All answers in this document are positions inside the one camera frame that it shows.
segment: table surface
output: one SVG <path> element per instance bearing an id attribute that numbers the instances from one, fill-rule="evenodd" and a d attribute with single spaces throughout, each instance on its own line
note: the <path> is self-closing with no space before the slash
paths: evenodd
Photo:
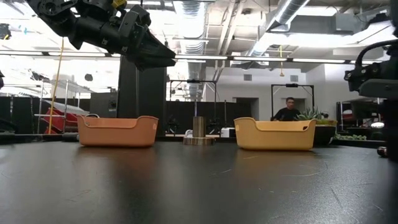
<path id="1" fill-rule="evenodd" d="M 398 164 L 374 149 L 257 152 L 157 142 L 0 146 L 0 223 L 397 223 Z"/>

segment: yellow basket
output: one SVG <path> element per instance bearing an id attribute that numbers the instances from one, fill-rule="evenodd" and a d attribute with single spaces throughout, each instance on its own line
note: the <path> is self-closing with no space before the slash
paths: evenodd
<path id="1" fill-rule="evenodd" d="M 234 120 L 236 141 L 243 149 L 311 150 L 315 135 L 315 119 L 311 121 Z"/>

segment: metal cylinder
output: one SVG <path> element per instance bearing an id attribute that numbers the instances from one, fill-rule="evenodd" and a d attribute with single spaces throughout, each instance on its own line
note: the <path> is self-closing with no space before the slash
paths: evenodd
<path id="1" fill-rule="evenodd" d="M 206 118 L 201 116 L 193 117 L 193 133 L 194 138 L 206 137 Z"/>

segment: plastic basket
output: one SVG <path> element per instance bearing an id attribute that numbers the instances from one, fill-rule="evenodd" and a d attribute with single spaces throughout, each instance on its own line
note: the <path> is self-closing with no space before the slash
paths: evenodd
<path id="1" fill-rule="evenodd" d="M 304 151 L 313 147 L 317 121 L 256 121 L 252 118 L 238 118 L 234 122 L 236 141 L 243 149 Z"/>
<path id="2" fill-rule="evenodd" d="M 80 144 L 84 146 L 150 147 L 155 143 L 158 119 L 91 118 L 78 116 Z"/>

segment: black shirt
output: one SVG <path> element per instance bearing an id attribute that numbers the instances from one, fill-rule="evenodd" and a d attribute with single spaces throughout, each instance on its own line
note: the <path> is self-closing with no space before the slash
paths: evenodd
<path id="1" fill-rule="evenodd" d="M 283 108 L 276 113 L 274 116 L 273 120 L 278 120 L 278 121 L 295 121 L 297 115 L 300 114 L 300 111 L 297 109 L 288 109 L 288 108 Z"/>

